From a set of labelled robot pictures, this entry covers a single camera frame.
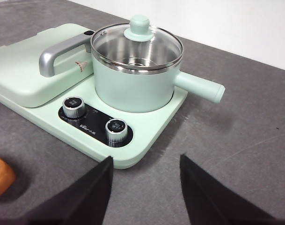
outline appliance base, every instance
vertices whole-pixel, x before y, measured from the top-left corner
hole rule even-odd
[[[22,107],[1,94],[0,102],[96,161],[112,156],[114,168],[126,169],[142,159],[187,96],[187,91],[175,87],[173,97],[164,107],[152,112],[131,113],[106,105],[96,94],[94,86],[94,77],[90,75],[49,102],[35,108]],[[58,116],[58,110],[63,100],[69,96],[79,96],[88,105],[113,118],[125,120],[133,129],[131,142],[124,147],[113,148],[63,121]]]

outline black object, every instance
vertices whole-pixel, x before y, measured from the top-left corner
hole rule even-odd
[[[181,185],[192,225],[285,225],[219,183],[185,155]]]
[[[126,139],[120,143],[111,143],[108,141],[105,126],[106,123],[113,119],[109,115],[85,104],[86,112],[83,116],[71,119],[65,116],[63,108],[61,107],[58,111],[58,116],[65,122],[88,134],[89,136],[97,139],[98,141],[114,148],[119,148],[127,145],[133,138],[133,130],[128,126],[128,135]]]
[[[110,131],[118,133],[125,129],[125,123],[120,120],[112,120],[107,127]]]
[[[82,100],[78,97],[70,97],[64,102],[64,105],[69,108],[77,108],[81,104]]]
[[[109,202],[113,159],[108,157],[53,198],[0,225],[101,225]]]
[[[85,35],[93,35],[94,32],[92,30],[88,30],[84,32]]]

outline white wall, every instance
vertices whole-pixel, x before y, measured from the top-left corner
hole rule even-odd
[[[285,69],[285,0],[73,0]]]

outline metal handle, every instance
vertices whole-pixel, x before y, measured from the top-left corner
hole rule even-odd
[[[63,42],[60,42],[56,45],[53,45],[46,50],[43,51],[41,56],[39,57],[39,72],[42,76],[45,77],[52,77],[55,75],[54,72],[54,61],[55,59],[80,46],[85,45],[86,52],[91,53],[90,49],[90,38],[91,35],[93,35],[94,31],[88,30],[84,32],[83,34],[79,34],[75,37],[72,37],[68,40],[65,40]]]

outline orange object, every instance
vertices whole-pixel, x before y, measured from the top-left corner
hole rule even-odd
[[[12,168],[0,158],[0,195],[10,187],[15,178]]]

